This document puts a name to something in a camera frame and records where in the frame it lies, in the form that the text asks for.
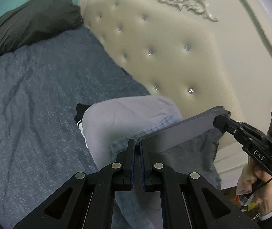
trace metal rivet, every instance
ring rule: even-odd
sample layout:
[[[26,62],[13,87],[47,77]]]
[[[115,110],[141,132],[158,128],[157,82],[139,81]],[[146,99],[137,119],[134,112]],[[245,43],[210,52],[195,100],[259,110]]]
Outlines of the metal rivet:
[[[84,174],[83,172],[78,172],[78,173],[75,175],[75,177],[76,177],[77,179],[83,179],[83,178],[85,177],[85,174]]]
[[[162,163],[156,163],[156,164],[154,164],[154,167],[156,169],[162,169],[163,168],[163,164]]]
[[[190,47],[190,46],[188,46],[188,45],[185,45],[185,46],[184,46],[184,50],[185,50],[185,51],[189,51],[189,50],[190,50],[190,48],[191,48],[191,47]]]
[[[200,178],[200,175],[199,175],[199,173],[198,172],[192,172],[191,174],[190,174],[190,177],[192,178],[192,179],[199,179]]]
[[[119,169],[121,167],[120,163],[112,163],[112,168],[113,169]]]

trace blue bed sheet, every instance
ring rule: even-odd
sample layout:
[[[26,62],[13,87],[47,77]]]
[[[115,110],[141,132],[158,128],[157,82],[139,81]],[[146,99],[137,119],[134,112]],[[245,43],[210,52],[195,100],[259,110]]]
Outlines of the blue bed sheet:
[[[77,103],[148,95],[85,27],[0,57],[0,224],[13,228],[78,171],[97,171]]]

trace cardboard box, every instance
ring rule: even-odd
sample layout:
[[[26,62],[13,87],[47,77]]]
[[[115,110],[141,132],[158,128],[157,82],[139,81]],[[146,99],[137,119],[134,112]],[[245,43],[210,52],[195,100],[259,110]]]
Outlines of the cardboard box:
[[[231,187],[231,188],[221,190],[221,193],[223,196],[225,196],[226,199],[228,199],[235,206],[240,208],[241,205],[240,205],[239,199],[236,197],[236,190],[237,190],[237,187]]]

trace cream upholstered headboard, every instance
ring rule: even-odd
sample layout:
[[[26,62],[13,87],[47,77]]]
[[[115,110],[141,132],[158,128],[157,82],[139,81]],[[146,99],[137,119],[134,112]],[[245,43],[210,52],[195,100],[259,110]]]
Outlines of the cream upholstered headboard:
[[[179,11],[157,0],[79,4],[84,25],[116,64],[151,94],[171,98],[184,118],[224,106],[233,119],[266,132],[272,107],[272,22],[257,0],[206,1],[204,15],[210,19],[196,13],[196,6]],[[233,142],[225,135],[220,149]],[[219,152],[219,172],[247,160],[238,144]]]

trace yellow object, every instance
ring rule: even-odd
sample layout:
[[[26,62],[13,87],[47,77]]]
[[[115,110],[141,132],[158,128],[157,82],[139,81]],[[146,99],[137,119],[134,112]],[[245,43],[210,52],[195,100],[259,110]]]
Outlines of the yellow object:
[[[254,203],[254,202],[251,202],[248,206],[247,206],[247,210],[252,210],[253,208],[255,208],[258,204],[257,203]]]

